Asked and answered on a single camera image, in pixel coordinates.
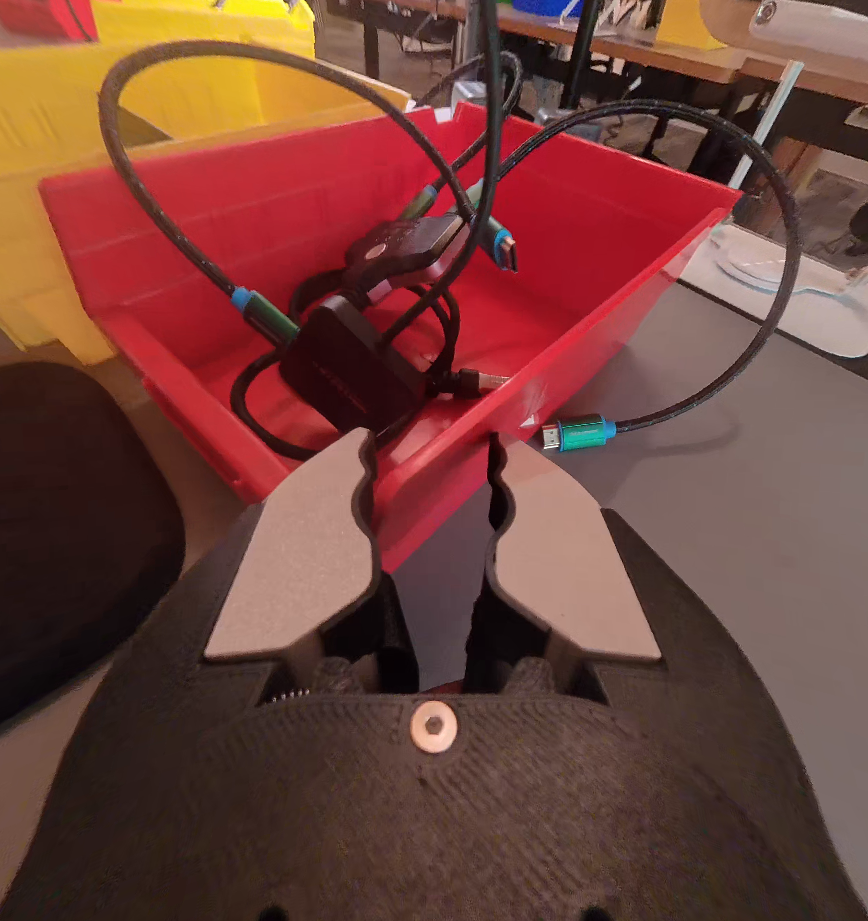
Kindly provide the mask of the red plastic bin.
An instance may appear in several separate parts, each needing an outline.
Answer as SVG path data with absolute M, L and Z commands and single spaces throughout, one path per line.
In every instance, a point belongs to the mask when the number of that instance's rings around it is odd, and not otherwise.
M 390 119 L 141 158 L 164 211 L 236 283 L 286 307 L 395 216 L 433 166 Z M 111 167 L 48 178 L 49 220 L 86 313 L 247 503 L 294 470 L 231 411 L 267 343 L 156 228 Z M 451 286 L 457 364 L 510 377 L 479 401 L 430 403 L 378 461 L 374 529 L 393 571 L 486 480 L 491 432 L 527 437 L 628 341 L 739 192 L 562 134 L 502 179 L 495 212 L 519 271 L 477 251 Z
M 98 40 L 90 1 L 0 1 L 0 23 L 10 32 L 31 37 Z

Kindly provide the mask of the black bumpy foam pad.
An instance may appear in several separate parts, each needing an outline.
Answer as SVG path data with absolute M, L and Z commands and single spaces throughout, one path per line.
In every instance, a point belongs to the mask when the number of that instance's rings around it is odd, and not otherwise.
M 106 388 L 0 366 L 0 726 L 124 643 L 185 555 L 175 495 Z

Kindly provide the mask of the wooden workshop table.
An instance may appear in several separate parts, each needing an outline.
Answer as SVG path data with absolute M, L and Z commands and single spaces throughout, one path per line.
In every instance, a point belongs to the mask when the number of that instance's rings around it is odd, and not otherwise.
M 752 2 L 727 2 L 727 11 L 717 10 L 717 2 L 705 2 L 706 5 L 713 9 L 705 13 L 712 17 L 713 24 L 708 29 L 713 34 L 716 29 L 733 29 L 732 36 L 736 32 L 739 34 L 757 8 Z M 498 23 L 502 31 L 574 47 L 577 21 L 574 26 L 560 26 L 557 19 L 533 17 L 502 5 Z M 868 63 L 832 54 L 800 51 L 785 45 L 776 45 L 773 50 L 731 46 L 701 51 L 652 39 L 647 32 L 594 38 L 591 49 L 609 58 L 720 85 L 733 83 L 741 75 L 777 83 L 788 61 L 799 61 L 803 63 L 803 70 L 796 88 L 868 106 Z

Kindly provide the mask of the wide black HDMI switch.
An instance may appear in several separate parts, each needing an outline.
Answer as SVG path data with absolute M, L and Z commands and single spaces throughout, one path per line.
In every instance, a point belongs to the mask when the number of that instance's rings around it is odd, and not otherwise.
M 342 290 L 377 304 L 396 289 L 433 283 L 451 268 L 469 237 L 458 213 L 377 224 L 345 253 Z

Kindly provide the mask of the white stand base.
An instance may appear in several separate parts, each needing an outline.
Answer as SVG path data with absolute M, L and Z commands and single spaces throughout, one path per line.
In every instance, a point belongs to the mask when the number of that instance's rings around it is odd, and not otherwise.
M 700 244 L 680 281 L 764 320 L 784 269 L 785 248 L 735 224 Z M 868 354 L 868 265 L 843 272 L 803 256 L 778 330 L 842 358 Z

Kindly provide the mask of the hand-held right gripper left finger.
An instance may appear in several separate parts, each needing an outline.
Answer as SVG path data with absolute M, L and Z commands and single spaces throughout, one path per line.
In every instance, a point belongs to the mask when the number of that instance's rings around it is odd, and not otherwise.
M 204 656 L 315 662 L 323 632 L 380 582 L 371 531 L 374 436 L 357 428 L 291 473 L 261 507 Z

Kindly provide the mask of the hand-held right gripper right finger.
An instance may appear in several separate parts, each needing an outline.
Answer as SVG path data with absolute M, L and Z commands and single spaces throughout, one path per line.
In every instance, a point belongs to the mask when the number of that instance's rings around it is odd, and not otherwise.
M 658 642 L 601 505 L 530 444 L 495 434 L 486 582 L 551 649 L 599 661 L 660 662 Z

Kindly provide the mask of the yellow plastic bin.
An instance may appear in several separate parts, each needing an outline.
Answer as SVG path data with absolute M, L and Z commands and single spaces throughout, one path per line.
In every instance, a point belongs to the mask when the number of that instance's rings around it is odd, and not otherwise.
M 308 2 L 91 2 L 96 41 L 0 49 L 0 329 L 22 350 L 57 343 L 84 366 L 114 352 L 82 308 L 38 194 L 47 177 L 105 165 L 97 94 L 130 52 L 225 40 L 314 58 Z M 346 89 L 238 58 L 152 67 L 120 98 L 125 147 L 229 143 L 382 115 Z

